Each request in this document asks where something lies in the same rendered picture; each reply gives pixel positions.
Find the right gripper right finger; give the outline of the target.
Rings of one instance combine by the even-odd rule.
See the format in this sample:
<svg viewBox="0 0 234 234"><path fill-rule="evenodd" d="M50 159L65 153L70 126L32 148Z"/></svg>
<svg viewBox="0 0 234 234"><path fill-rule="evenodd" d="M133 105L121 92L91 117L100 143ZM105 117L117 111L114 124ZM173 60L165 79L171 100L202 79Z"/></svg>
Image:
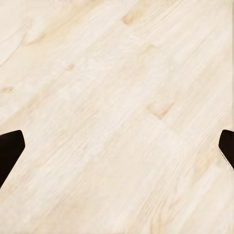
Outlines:
<svg viewBox="0 0 234 234"><path fill-rule="evenodd" d="M234 169L234 132L222 130L218 146Z"/></svg>

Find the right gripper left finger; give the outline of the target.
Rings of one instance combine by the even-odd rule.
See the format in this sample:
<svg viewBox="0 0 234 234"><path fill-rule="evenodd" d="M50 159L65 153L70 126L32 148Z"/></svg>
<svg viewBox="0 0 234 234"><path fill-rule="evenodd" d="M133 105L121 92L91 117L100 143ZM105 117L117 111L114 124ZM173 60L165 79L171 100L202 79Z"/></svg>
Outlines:
<svg viewBox="0 0 234 234"><path fill-rule="evenodd" d="M0 188L25 148L21 130L0 135Z"/></svg>

